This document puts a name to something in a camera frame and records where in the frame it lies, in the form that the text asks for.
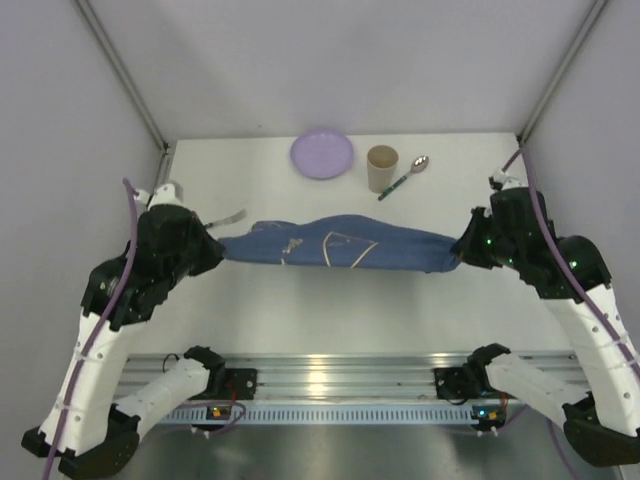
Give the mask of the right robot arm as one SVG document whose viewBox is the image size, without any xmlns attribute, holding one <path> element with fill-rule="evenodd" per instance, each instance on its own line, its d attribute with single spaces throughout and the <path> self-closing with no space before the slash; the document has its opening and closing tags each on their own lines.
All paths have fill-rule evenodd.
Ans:
<svg viewBox="0 0 640 480">
<path fill-rule="evenodd" d="M 521 400 L 559 426 L 594 467 L 638 463 L 639 353 L 595 244 L 583 236 L 557 237 L 543 195 L 515 187 L 473 209 L 452 251 L 471 266 L 509 267 L 533 287 L 587 380 L 584 388 L 570 385 L 494 343 L 476 349 L 463 366 L 472 388 Z"/>
</svg>

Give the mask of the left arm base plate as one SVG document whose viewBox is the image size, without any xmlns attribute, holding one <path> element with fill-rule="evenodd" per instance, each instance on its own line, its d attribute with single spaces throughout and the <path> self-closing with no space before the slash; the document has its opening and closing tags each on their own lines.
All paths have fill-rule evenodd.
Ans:
<svg viewBox="0 0 640 480">
<path fill-rule="evenodd" d="M 222 400 L 253 400 L 257 390 L 258 371 L 252 368 L 227 368 L 219 391 Z"/>
</svg>

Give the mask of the blue cloth placemat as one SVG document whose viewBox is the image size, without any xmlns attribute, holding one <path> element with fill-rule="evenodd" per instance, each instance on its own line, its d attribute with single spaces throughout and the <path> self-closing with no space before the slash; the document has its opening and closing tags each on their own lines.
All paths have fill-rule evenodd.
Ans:
<svg viewBox="0 0 640 480">
<path fill-rule="evenodd" d="M 306 223 L 259 221 L 240 236 L 221 238 L 229 261 L 349 269 L 447 273 L 460 261 L 456 240 L 361 215 Z"/>
</svg>

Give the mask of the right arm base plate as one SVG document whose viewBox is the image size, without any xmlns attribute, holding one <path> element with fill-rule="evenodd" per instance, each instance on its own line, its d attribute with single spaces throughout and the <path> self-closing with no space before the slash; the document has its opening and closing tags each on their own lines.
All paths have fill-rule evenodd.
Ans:
<svg viewBox="0 0 640 480">
<path fill-rule="evenodd" d="M 476 377 L 468 369 L 435 368 L 433 374 L 438 399 L 460 404 L 479 397 Z"/>
</svg>

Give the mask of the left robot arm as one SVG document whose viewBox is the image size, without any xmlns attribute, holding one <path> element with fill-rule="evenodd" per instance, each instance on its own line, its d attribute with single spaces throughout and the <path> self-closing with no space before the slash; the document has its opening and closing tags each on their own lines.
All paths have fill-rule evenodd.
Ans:
<svg viewBox="0 0 640 480">
<path fill-rule="evenodd" d="M 182 206 L 134 214 L 133 227 L 124 252 L 91 271 L 60 393 L 42 424 L 22 438 L 23 448 L 69 479 L 117 474 L 166 415 L 225 382 L 224 359 L 194 346 L 137 392 L 115 397 L 132 342 L 155 308 L 182 279 L 214 269 L 224 253 L 196 213 Z"/>
</svg>

